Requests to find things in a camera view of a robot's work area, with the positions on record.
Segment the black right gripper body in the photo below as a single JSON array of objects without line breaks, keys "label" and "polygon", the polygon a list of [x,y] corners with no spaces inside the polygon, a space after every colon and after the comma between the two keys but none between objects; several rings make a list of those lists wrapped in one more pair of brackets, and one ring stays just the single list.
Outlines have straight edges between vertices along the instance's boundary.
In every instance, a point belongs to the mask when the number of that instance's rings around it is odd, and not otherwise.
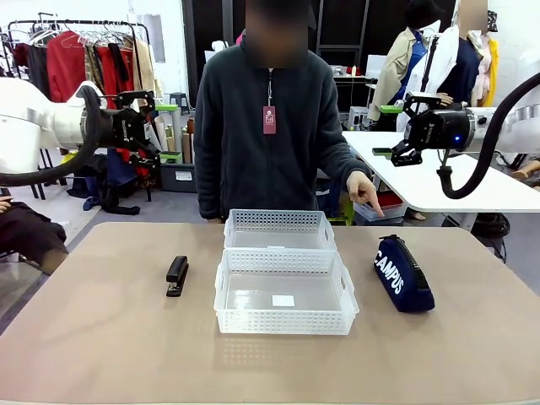
[{"label": "black right gripper body", "polygon": [[407,126],[407,141],[416,150],[463,150],[470,137],[471,119],[466,111],[426,110]]}]

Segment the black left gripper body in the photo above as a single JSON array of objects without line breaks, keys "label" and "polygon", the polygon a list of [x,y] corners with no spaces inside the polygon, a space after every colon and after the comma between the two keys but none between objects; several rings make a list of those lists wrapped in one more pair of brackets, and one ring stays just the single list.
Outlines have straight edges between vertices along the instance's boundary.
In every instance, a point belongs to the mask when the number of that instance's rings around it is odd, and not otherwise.
[{"label": "black left gripper body", "polygon": [[98,109],[86,114],[86,132],[98,148],[144,149],[146,117],[131,108]]}]

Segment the person's left hand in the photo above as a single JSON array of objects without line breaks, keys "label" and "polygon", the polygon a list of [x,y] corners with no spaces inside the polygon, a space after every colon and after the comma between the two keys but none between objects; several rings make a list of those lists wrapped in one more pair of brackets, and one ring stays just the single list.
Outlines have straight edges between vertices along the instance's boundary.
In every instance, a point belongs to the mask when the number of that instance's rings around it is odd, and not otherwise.
[{"label": "person's left hand", "polygon": [[347,179],[347,188],[349,198],[353,203],[358,205],[369,203],[380,217],[384,216],[376,188],[365,173],[353,171]]}]

